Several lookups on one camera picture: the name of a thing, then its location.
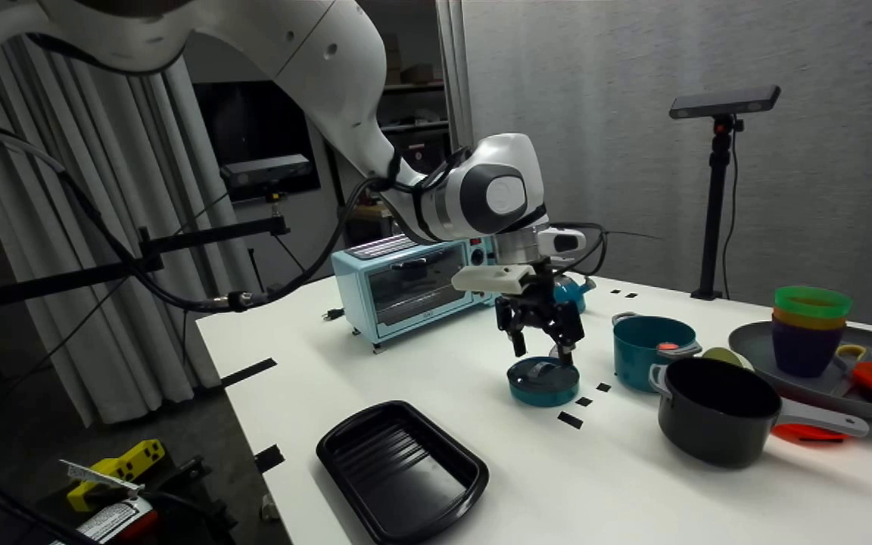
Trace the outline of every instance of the black tray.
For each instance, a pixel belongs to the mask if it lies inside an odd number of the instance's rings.
[[[319,443],[319,460],[375,541],[425,541],[456,524],[488,465],[410,402],[371,407]]]
[[[841,332],[841,341],[865,344],[872,351],[872,330],[847,328]],[[872,400],[850,387],[850,369],[846,369],[841,364],[832,359],[817,378],[798,378],[780,373],[775,366],[773,321],[734,330],[730,347],[746,354],[755,373],[761,373],[775,392],[806,400],[811,407],[826,407],[872,422]]]

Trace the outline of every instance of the toaster oven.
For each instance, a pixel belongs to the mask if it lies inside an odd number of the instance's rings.
[[[379,347],[442,317],[495,304],[490,293],[450,289],[455,273],[462,267],[495,260],[495,240],[416,244],[398,233],[334,250],[331,267],[348,324]]]

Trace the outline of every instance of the black cup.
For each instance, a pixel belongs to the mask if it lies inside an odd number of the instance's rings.
[[[687,453],[714,465],[751,465],[775,424],[814,424],[865,435],[865,422],[814,407],[783,402],[770,382],[725,359],[685,356],[651,369],[659,393],[659,429]]]
[[[841,330],[806,330],[773,317],[775,366],[787,376],[817,378],[829,366]]]

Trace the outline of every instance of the stacked cups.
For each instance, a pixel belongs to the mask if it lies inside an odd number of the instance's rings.
[[[775,366],[787,376],[817,378],[829,366],[850,300],[840,290],[787,284],[775,290],[773,344]]]

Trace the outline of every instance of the toaster oven door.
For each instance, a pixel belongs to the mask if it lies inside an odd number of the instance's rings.
[[[456,244],[412,253],[384,270],[375,270],[371,284],[379,324],[394,328],[429,309],[462,300],[468,293],[450,289],[450,278],[461,270],[462,270],[462,250]]]

